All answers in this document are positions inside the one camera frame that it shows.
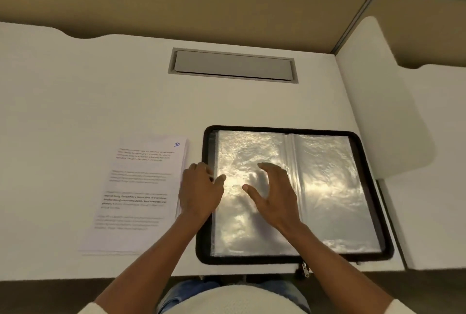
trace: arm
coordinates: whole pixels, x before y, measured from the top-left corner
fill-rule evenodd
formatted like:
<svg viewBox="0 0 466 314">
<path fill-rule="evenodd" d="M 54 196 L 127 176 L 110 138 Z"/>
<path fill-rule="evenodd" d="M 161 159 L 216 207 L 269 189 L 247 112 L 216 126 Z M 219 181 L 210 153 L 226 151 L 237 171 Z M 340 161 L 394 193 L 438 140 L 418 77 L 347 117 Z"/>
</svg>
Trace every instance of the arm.
<svg viewBox="0 0 466 314">
<path fill-rule="evenodd" d="M 393 298 L 330 250 L 301 223 L 296 194 L 286 171 L 270 163 L 259 164 L 259 167 L 268 175 L 268 198 L 261 197 L 250 185 L 245 184 L 243 189 L 265 220 L 300 253 L 332 302 L 343 313 L 385 313 Z"/>
<path fill-rule="evenodd" d="M 220 203 L 225 176 L 214 183 L 204 163 L 183 172 L 182 212 L 173 226 L 97 297 L 108 314 L 152 313 L 186 246 Z"/>
</svg>

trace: hand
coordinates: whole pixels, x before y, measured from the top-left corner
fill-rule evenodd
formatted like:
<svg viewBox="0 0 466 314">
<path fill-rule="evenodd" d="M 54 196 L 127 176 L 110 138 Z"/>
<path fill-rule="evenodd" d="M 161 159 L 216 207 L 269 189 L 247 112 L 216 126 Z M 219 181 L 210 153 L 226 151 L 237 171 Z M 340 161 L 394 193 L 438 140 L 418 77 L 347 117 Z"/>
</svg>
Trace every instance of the hand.
<svg viewBox="0 0 466 314">
<path fill-rule="evenodd" d="M 202 222 L 201 225 L 220 203 L 226 179 L 222 174 L 212 182 L 209 175 L 212 175 L 212 170 L 204 162 L 191 164 L 183 172 L 178 194 L 183 214 L 194 216 Z"/>
<path fill-rule="evenodd" d="M 302 225 L 296 194 L 291 187 L 288 173 L 275 164 L 259 163 L 257 165 L 267 173 L 268 198 L 263 198 L 256 188 L 248 184 L 243 185 L 243 190 L 253 199 L 265 221 L 286 237 Z"/>
</svg>

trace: dark floor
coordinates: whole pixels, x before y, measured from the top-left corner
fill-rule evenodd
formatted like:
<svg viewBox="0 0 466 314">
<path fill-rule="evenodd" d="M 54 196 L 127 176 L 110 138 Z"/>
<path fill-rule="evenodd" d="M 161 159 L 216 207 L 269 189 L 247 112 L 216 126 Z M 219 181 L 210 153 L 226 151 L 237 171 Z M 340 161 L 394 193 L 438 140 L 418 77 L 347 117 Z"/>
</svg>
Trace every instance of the dark floor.
<svg viewBox="0 0 466 314">
<path fill-rule="evenodd" d="M 417 314 L 466 313 L 466 269 L 369 273 L 368 276 Z M 313 313 L 335 313 L 315 277 L 292 280 Z M 172 278 L 169 286 L 184 278 Z M 227 276 L 226 282 L 241 276 Z M 77 313 L 110 283 L 109 279 L 0 282 L 0 314 Z"/>
</svg>

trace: zipper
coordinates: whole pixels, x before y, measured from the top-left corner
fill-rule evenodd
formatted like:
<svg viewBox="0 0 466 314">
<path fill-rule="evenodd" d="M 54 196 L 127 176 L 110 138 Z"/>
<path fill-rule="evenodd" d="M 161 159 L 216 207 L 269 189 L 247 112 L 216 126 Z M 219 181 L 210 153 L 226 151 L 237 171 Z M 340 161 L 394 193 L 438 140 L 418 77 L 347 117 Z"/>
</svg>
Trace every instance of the zipper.
<svg viewBox="0 0 466 314">
<path fill-rule="evenodd" d="M 305 261 L 302 262 L 302 271 L 304 272 L 305 278 L 309 278 L 309 269 L 308 269 L 308 264 L 306 264 Z"/>
</svg>

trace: blue jeans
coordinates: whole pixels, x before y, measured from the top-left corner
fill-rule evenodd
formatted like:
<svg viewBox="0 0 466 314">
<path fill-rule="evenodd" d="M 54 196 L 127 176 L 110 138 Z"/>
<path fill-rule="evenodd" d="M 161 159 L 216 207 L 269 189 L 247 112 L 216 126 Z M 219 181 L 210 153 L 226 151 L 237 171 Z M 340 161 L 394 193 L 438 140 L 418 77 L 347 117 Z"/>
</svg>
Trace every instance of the blue jeans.
<svg viewBox="0 0 466 314">
<path fill-rule="evenodd" d="M 302 295 L 299 289 L 296 288 L 289 281 L 276 280 L 276 281 L 266 281 L 261 284 L 244 284 L 245 286 L 255 286 L 258 288 L 265 289 L 276 293 L 282 297 L 285 297 L 304 310 L 306 313 L 310 314 L 311 310 L 309 308 L 306 298 Z M 175 305 L 187 300 L 196 294 L 208 291 L 221 287 L 217 282 L 203 282 L 201 280 L 187 280 L 174 285 L 165 297 L 162 299 L 160 304 L 157 306 L 157 314 L 163 314 L 168 309 L 173 308 Z"/>
</svg>

